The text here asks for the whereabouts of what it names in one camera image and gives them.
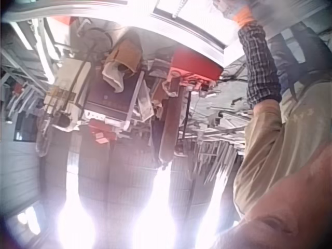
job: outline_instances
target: hand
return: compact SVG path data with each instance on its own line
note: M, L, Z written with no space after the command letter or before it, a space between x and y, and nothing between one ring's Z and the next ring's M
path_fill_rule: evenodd
M255 20L246 0L213 0L213 5L225 18L237 22L240 27Z

